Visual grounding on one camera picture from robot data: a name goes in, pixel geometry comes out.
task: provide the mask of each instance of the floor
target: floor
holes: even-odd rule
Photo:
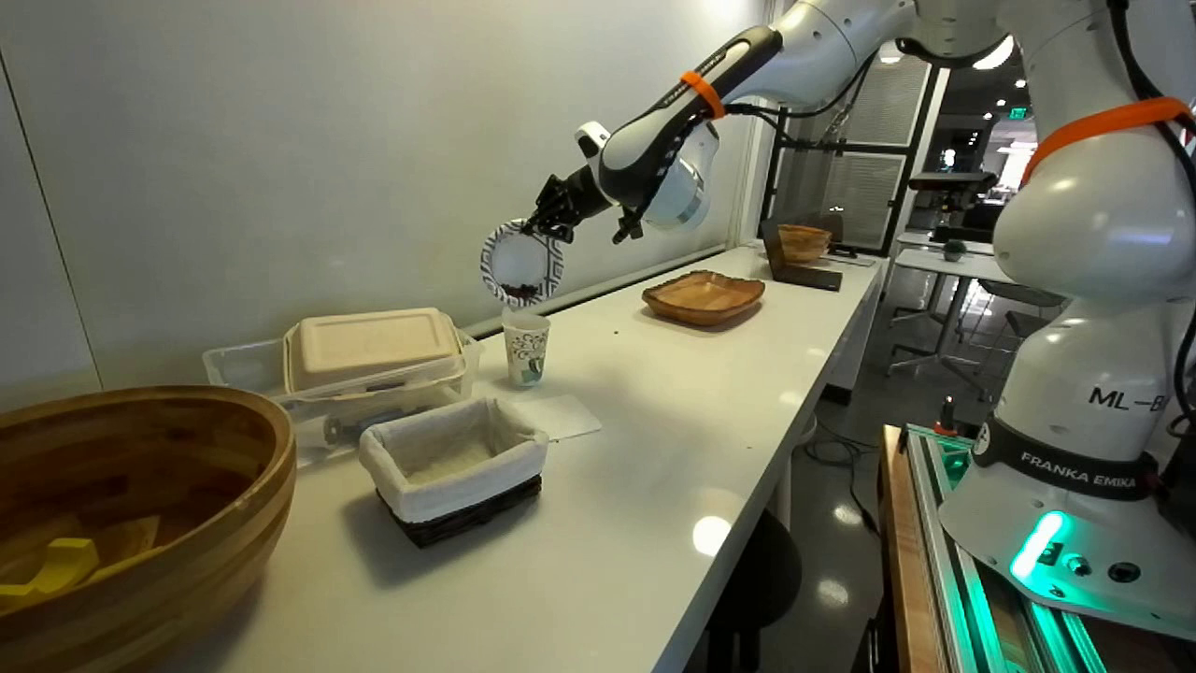
[[[764,630],[764,673],[848,673],[854,666],[859,636],[882,600],[882,543],[869,529],[882,424],[933,421],[940,396],[954,396],[959,421],[983,421],[1003,392],[1019,338],[1004,314],[1018,305],[978,282],[969,289],[947,338],[949,353],[974,357],[974,366],[924,357],[889,368],[894,342],[933,342],[939,320],[897,310],[927,297],[929,275],[911,270],[889,275],[853,400],[821,400],[820,431],[797,447],[792,538],[805,555],[805,588],[797,604]]]

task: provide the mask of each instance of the wooden bowl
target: wooden bowl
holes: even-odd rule
[[[289,416],[237,387],[0,416],[0,667],[149,666],[254,588],[293,486]]]

